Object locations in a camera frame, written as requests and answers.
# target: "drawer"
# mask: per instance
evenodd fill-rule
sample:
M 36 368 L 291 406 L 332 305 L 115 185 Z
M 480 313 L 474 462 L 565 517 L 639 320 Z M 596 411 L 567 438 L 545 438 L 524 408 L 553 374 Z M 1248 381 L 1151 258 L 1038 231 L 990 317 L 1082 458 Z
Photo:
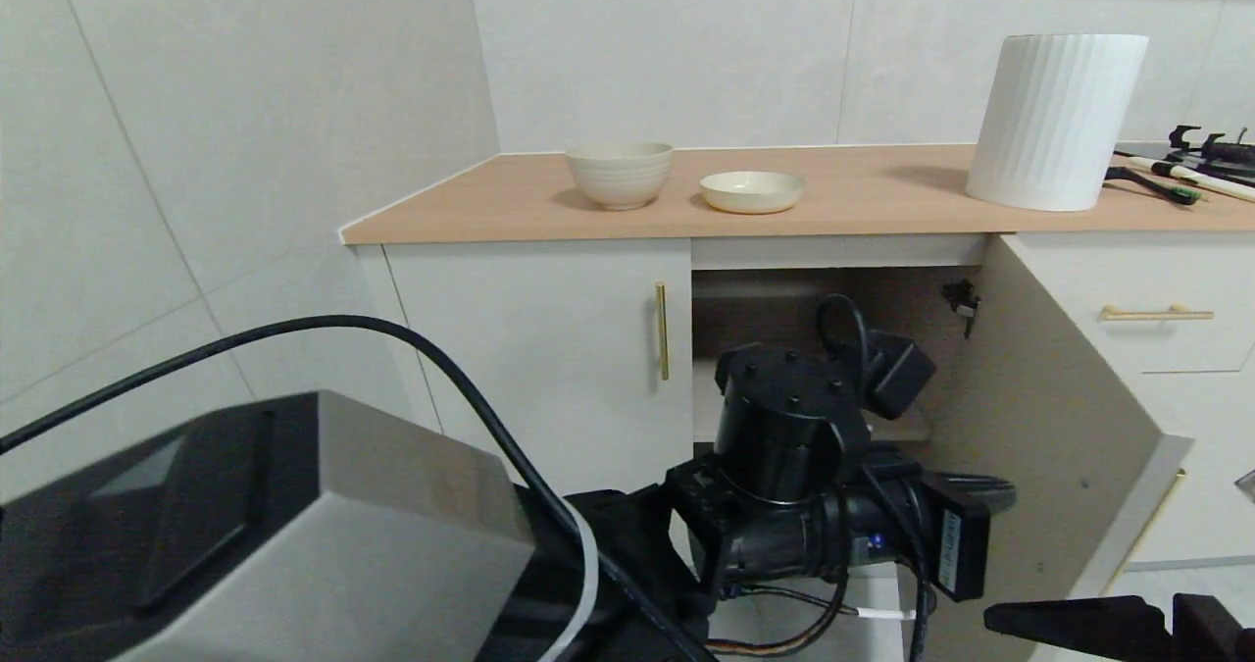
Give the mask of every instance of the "drawer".
M 1255 502 L 1234 485 L 1255 469 L 1255 371 L 1137 376 L 1133 386 L 1165 398 L 1194 446 L 1130 563 L 1255 556 Z
M 1255 234 L 1023 234 L 1023 260 L 1122 372 L 1239 371 L 1255 347 Z M 1165 317 L 1171 307 L 1214 313 Z M 1103 308 L 1117 308 L 1117 318 Z M 1138 315 L 1155 313 L 1158 317 Z

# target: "gray device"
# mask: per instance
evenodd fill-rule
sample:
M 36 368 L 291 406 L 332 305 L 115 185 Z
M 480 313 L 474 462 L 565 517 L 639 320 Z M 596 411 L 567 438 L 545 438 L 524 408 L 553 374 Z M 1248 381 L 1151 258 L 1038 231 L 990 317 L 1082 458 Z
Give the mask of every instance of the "gray device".
M 533 549 L 493 455 L 325 391 L 232 407 L 5 505 L 0 659 L 469 661 Z

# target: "backsplash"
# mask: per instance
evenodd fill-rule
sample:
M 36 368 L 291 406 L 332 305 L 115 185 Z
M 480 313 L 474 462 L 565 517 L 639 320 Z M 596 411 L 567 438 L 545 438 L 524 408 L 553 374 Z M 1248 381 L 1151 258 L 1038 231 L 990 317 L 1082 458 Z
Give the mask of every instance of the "backsplash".
M 1255 127 L 1255 0 L 474 0 L 505 152 L 975 142 L 1003 38 L 1151 36 L 1123 139 Z

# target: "white ribbed vase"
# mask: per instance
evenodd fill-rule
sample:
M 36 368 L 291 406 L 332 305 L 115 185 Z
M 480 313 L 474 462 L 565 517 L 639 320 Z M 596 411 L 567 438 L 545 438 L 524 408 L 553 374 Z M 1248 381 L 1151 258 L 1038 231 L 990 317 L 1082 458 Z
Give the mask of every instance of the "white ribbed vase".
M 968 195 L 1042 211 L 1093 209 L 1147 43 L 1122 34 L 1007 38 Z

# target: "shallow dish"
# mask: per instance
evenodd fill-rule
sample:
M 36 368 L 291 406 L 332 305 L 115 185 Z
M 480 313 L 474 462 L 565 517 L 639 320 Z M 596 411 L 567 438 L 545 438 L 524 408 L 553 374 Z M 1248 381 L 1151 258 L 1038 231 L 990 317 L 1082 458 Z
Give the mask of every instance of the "shallow dish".
M 729 214 L 777 214 L 797 206 L 806 180 L 782 172 L 720 172 L 702 180 L 702 197 Z

